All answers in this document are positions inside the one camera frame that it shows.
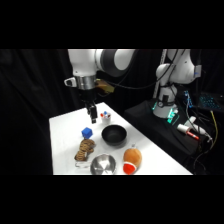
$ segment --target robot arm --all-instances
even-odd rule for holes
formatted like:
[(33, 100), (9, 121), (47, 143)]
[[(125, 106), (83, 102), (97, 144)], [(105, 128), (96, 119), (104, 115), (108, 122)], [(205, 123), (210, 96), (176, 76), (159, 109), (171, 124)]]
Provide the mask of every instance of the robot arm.
[(92, 123), (96, 123), (96, 73), (103, 71), (113, 77), (124, 75), (136, 54), (136, 49), (69, 49), (73, 67), (73, 78), (65, 80), (65, 85), (77, 87), (80, 98), (85, 102)]
[(191, 49), (168, 49), (167, 56), (172, 60), (172, 64), (163, 64), (158, 67), (156, 75), (161, 80), (160, 94), (154, 109), (154, 115), (157, 117), (169, 118), (177, 94), (173, 83), (189, 84), (201, 76), (201, 65), (193, 65), (190, 51)]

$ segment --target black background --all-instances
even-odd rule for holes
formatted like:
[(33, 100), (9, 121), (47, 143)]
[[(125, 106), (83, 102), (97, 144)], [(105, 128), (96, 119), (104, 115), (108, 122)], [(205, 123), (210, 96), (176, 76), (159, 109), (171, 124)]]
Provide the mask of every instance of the black background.
[[(141, 49), (122, 83), (142, 87), (156, 81), (155, 72), (162, 49)], [(192, 49), (193, 63), (198, 49)], [(224, 94), (224, 49), (203, 49), (202, 65), (206, 74), (200, 79), (202, 90)], [(0, 50), (0, 148), (2, 174), (52, 174), (49, 118), (83, 108), (77, 90), (64, 86), (72, 77), (67, 50)], [(118, 83), (101, 72), (99, 78)], [(195, 89), (195, 83), (188, 85)], [(117, 88), (108, 97), (98, 97), (120, 115), (153, 96), (154, 87), (146, 90)], [(222, 114), (215, 114), (224, 123)], [(223, 173), (223, 139), (204, 161), (213, 174)]]

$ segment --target black bowl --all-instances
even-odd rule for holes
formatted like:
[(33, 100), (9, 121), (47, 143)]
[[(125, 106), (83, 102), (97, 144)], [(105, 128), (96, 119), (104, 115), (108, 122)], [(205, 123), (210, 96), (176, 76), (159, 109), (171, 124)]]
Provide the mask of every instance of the black bowl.
[(111, 146), (121, 145), (127, 138), (127, 131), (119, 125), (110, 125), (102, 132), (103, 140)]

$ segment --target metal bowl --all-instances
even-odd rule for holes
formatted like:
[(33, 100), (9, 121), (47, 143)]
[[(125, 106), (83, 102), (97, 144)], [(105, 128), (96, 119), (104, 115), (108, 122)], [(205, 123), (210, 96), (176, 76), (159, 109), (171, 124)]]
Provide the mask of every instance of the metal bowl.
[(116, 160), (107, 154), (97, 156), (90, 166), (92, 175), (114, 175), (116, 171)]

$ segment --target wire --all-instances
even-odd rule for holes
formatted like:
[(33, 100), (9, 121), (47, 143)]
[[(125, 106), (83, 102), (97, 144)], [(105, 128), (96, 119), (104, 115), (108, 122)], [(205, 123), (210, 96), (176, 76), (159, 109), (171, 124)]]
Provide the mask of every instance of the wire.
[(201, 155), (199, 155), (199, 156), (196, 158), (196, 160), (195, 160), (195, 162), (194, 162), (194, 169), (195, 169), (195, 165), (196, 165), (196, 162), (198, 161), (198, 159), (199, 159), (200, 157), (202, 157), (203, 155), (208, 154), (208, 153), (214, 148), (214, 146), (215, 146), (215, 144), (216, 144), (216, 142), (217, 142), (217, 139), (218, 139), (218, 133), (219, 133), (219, 132), (218, 132), (218, 127), (217, 127), (217, 123), (216, 123), (216, 120), (215, 120), (215, 116), (214, 116), (213, 111), (211, 111), (211, 114), (212, 114), (212, 118), (213, 118), (213, 120), (214, 120), (214, 124), (215, 124), (215, 128), (216, 128), (216, 137), (215, 137), (215, 141), (213, 142), (213, 140), (211, 140), (211, 142), (212, 142), (211, 148), (210, 148), (208, 151), (202, 153)]
[[(122, 82), (124, 82), (124, 80), (128, 77), (128, 75), (129, 75), (129, 72), (125, 75), (125, 77), (118, 83), (118, 85), (120, 85)], [(98, 95), (99, 96), (101, 96), (101, 97), (107, 97), (107, 96), (109, 96), (111, 93), (108, 93), (108, 94), (106, 94), (106, 95), (102, 95), (102, 94), (100, 94), (100, 93), (98, 93)]]
[[(173, 93), (173, 95), (174, 95), (174, 97), (175, 97), (175, 99), (176, 99), (176, 101), (179, 103), (179, 105), (180, 105), (180, 102), (179, 102), (179, 100), (177, 99), (177, 96), (176, 96), (176, 94), (174, 93), (174, 91), (173, 91), (173, 89), (170, 87), (170, 89), (171, 89), (171, 91), (172, 91), (172, 93)], [(194, 127), (194, 125), (192, 124), (192, 122), (190, 121), (190, 119), (187, 117), (187, 115), (185, 114), (185, 111), (183, 110), (183, 108), (180, 106), (180, 108), (181, 108), (181, 110), (184, 112), (184, 115), (186, 116), (186, 118), (188, 119), (188, 121), (190, 122), (190, 124), (192, 125), (192, 127), (193, 127), (193, 129), (197, 132), (197, 130), (196, 130), (196, 128)]]
[(216, 123), (216, 120), (215, 120), (215, 116), (214, 116), (213, 111), (211, 111), (211, 114), (212, 114), (212, 118), (213, 118), (213, 120), (214, 120), (215, 129), (216, 129), (215, 141), (214, 141), (214, 144), (213, 144), (213, 146), (212, 146), (212, 148), (213, 148), (213, 147), (215, 146), (215, 143), (217, 142), (218, 135), (219, 135), (219, 130), (218, 130), (218, 127), (217, 127), (217, 123)]
[(190, 120), (190, 117), (189, 117), (189, 114), (188, 114), (189, 102), (190, 102), (190, 95), (189, 95), (189, 93), (188, 93), (187, 107), (186, 107), (186, 114), (187, 114), (188, 120)]
[(176, 56), (177, 56), (178, 51), (179, 51), (179, 49), (176, 50), (176, 53), (174, 55), (174, 58), (173, 58), (172, 62), (170, 63), (169, 67), (167, 68), (167, 70), (165, 71), (165, 73), (159, 79), (157, 79), (156, 82), (154, 82), (154, 83), (152, 83), (152, 84), (150, 84), (148, 86), (135, 88), (135, 87), (121, 86), (120, 84), (116, 84), (116, 83), (113, 83), (113, 82), (110, 82), (110, 81), (107, 81), (107, 80), (105, 80), (105, 81), (108, 82), (111, 85), (115, 85), (117, 87), (121, 87), (121, 88), (125, 88), (125, 89), (131, 89), (131, 90), (141, 90), (141, 89), (147, 89), (149, 87), (152, 87), (152, 86), (154, 86), (157, 82), (159, 82), (166, 75), (167, 71), (170, 69), (170, 67), (172, 66), (174, 60), (176, 59)]

